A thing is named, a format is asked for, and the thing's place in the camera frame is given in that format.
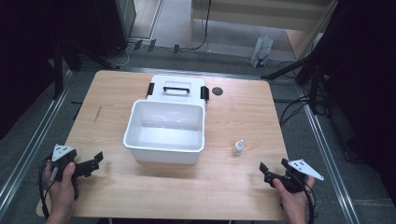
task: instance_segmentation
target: bin lid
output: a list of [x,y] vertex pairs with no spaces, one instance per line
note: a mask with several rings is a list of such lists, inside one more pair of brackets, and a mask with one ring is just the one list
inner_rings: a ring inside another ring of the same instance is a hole
[[205,107],[208,89],[205,81],[198,77],[155,75],[150,83],[150,101],[177,102]]

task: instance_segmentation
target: finger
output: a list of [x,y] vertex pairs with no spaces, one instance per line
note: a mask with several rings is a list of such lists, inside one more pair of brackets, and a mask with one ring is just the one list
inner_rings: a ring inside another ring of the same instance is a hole
[[77,183],[77,191],[80,191],[82,189],[82,185],[79,178],[76,178],[76,183]]
[[72,175],[75,172],[76,165],[73,162],[69,162],[64,168],[63,179],[72,179]]
[[274,186],[279,194],[282,194],[285,191],[285,187],[279,179],[273,179]]
[[312,176],[309,176],[308,179],[306,180],[307,186],[305,186],[305,189],[310,191],[314,187],[314,184],[315,184],[315,178]]
[[47,181],[50,181],[50,176],[52,175],[52,164],[50,162],[47,163],[46,170],[44,172],[44,178],[46,178]]
[[280,195],[277,195],[277,201],[279,202],[279,204],[282,204],[282,197],[280,197]]

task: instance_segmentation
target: hand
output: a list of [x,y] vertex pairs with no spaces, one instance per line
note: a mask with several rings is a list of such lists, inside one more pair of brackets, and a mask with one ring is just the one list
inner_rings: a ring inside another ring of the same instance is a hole
[[[306,223],[305,212],[308,205],[308,199],[305,193],[290,193],[283,186],[282,182],[278,179],[273,180],[275,188],[278,193],[279,204],[283,207],[285,212],[285,220],[289,224],[302,224]],[[310,188],[314,187],[315,178],[312,176],[308,177],[306,185]],[[305,189],[309,192],[311,189],[305,186]]]
[[[55,183],[49,188],[51,209],[47,223],[69,223],[73,216],[76,209],[76,201],[71,179],[75,169],[76,165],[73,162],[68,163],[64,168],[62,182],[55,180]],[[49,163],[44,173],[48,186],[51,184],[51,174],[51,164]]]

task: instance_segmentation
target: wire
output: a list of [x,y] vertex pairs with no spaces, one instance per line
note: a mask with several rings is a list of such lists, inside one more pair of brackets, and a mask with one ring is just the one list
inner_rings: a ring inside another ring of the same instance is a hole
[[125,49],[125,54],[126,54],[126,56],[127,56],[127,58],[128,58],[128,60],[126,61],[126,63],[114,63],[113,61],[111,61],[111,60],[108,59],[108,58],[106,58],[106,60],[108,60],[109,62],[113,63],[113,64],[116,65],[116,66],[124,66],[125,64],[127,64],[127,63],[129,62],[129,53],[128,53],[128,49],[129,49],[131,46],[133,46],[133,45],[134,45],[134,43],[131,44],[130,46],[128,46],[128,48]]
[[311,196],[311,202],[313,202],[313,206],[314,206],[314,210],[315,210],[316,205],[317,205],[317,196],[315,196],[314,191],[312,190],[312,188],[308,184],[305,183],[305,185],[309,188],[309,192],[312,195]]
[[50,216],[50,212],[47,207],[46,199],[45,199],[44,193],[43,193],[43,191],[44,191],[43,190],[43,167],[40,167],[40,169],[38,170],[38,191],[39,191],[41,204],[42,204],[41,209],[43,210],[44,217],[46,219],[48,219]]
[[313,105],[315,107],[315,111],[317,112],[318,115],[320,116],[324,116],[324,115],[328,115],[328,108],[325,104],[325,100],[324,100],[324,96],[327,94],[326,91],[323,89],[323,87],[321,85],[318,85],[318,94],[317,94],[317,98],[321,98],[320,100],[316,100],[315,104]]
[[[202,7],[202,2],[203,2],[203,1],[200,1],[200,5],[201,5],[201,18],[204,17],[204,11],[203,11],[203,7]],[[201,19],[201,26],[202,26],[202,30],[205,31],[204,19]],[[206,49],[205,49],[205,50],[207,50],[208,48],[209,48],[209,43],[207,43],[207,41],[206,41]]]
[[274,99],[274,103],[280,103],[280,104],[285,104],[285,103],[292,103],[295,100],[283,100],[283,99]]
[[[295,116],[296,114],[298,114],[298,112],[300,112],[300,110],[309,102],[309,99],[305,99],[307,98],[308,95],[302,96],[294,101],[291,101],[289,103],[288,106],[286,106],[286,108],[283,110],[282,115],[280,116],[279,119],[279,124],[280,126],[283,126],[289,119],[291,119],[293,116]],[[286,114],[286,111],[294,104],[298,104],[298,103],[303,103],[303,105],[299,106],[296,110],[294,110],[286,119],[283,119],[283,117]]]
[[44,201],[46,201],[47,199],[47,194],[50,192],[50,187],[52,187],[53,184],[55,184],[56,180],[54,180],[49,187],[47,188],[46,194],[44,195]]
[[201,44],[199,47],[194,48],[194,49],[190,49],[190,50],[199,49],[199,48],[205,43],[205,41],[206,41],[206,38],[207,38],[207,21],[209,20],[209,12],[210,12],[210,5],[211,5],[211,4],[212,4],[212,0],[209,0],[209,7],[207,8],[207,15],[206,15],[205,38],[204,38],[204,41],[202,42],[202,44]]

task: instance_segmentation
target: black cable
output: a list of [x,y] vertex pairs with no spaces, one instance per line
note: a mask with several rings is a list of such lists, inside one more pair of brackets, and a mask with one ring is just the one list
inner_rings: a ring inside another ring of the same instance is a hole
[[51,163],[52,165],[58,166],[58,164],[54,161],[48,161],[50,159],[51,155],[49,155],[48,157],[46,157],[43,160],[43,164],[39,167],[38,169],[38,190],[39,190],[39,194],[40,194],[40,199],[41,199],[41,210],[43,211],[44,217],[45,219],[48,219],[50,216],[50,212],[49,209],[47,207],[47,203],[46,203],[46,199],[47,199],[47,194],[50,191],[50,187],[52,187],[52,185],[55,183],[56,180],[54,180],[49,187],[47,188],[46,194],[44,194],[44,189],[43,189],[43,174],[45,172],[45,169],[47,167],[48,163]]
[[[202,2],[203,1],[199,1],[200,2],[200,6],[201,6],[201,18],[204,17],[204,12],[202,11],[203,7],[202,7]],[[202,26],[202,30],[205,30],[205,26],[204,26],[204,20],[201,20],[201,26]],[[206,49],[207,50],[209,48],[209,43],[206,42]]]
[[300,110],[303,109],[303,107],[305,105],[307,105],[308,102],[303,103],[302,105],[300,105],[296,110],[294,110],[286,119],[283,119],[279,122],[280,126],[283,126],[289,119],[291,119],[292,117],[294,117],[296,114],[298,114],[298,112],[300,112]]
[[291,102],[294,102],[294,101],[295,100],[274,99],[274,103],[280,103],[280,104],[291,103]]
[[311,192],[311,194],[312,194],[311,202],[313,202],[314,210],[315,210],[315,208],[317,206],[317,196],[315,196],[314,191],[312,190],[312,188],[308,184],[305,183],[305,185],[309,188],[309,192]]
[[195,49],[190,49],[190,50],[196,50],[199,49],[206,41],[206,37],[207,37],[207,21],[209,20],[209,12],[210,12],[210,5],[212,4],[212,0],[209,0],[209,7],[207,8],[207,15],[206,15],[206,24],[205,24],[205,38],[204,41],[202,42],[202,44],[195,48]]
[[[319,97],[320,100],[316,100],[314,105],[313,105],[313,107],[315,108],[315,111],[316,111],[317,115],[324,116],[324,115],[328,115],[328,108],[327,108],[327,106],[325,104],[325,100],[324,100],[324,97],[325,97],[325,95],[327,93],[326,93],[326,91],[323,89],[323,87],[320,84],[323,85],[322,82],[319,82],[319,84],[318,84],[318,93],[317,93],[317,96],[316,96],[317,98]],[[322,112],[319,112],[319,110],[317,110],[318,106],[322,107],[322,109],[321,109]]]
[[[308,97],[307,95],[302,96],[302,97],[290,102],[289,105],[286,106],[286,108],[283,110],[282,115],[280,116],[280,119],[279,119],[280,126],[284,125],[289,119],[291,119],[293,116],[295,116],[303,108],[303,106],[308,103],[309,99],[305,99],[307,97]],[[289,109],[289,107],[291,107],[294,104],[298,104],[298,103],[304,103],[304,104],[302,106],[300,106],[298,109],[296,109],[295,111],[293,111],[288,118],[283,120],[283,117],[285,116],[286,111]]]

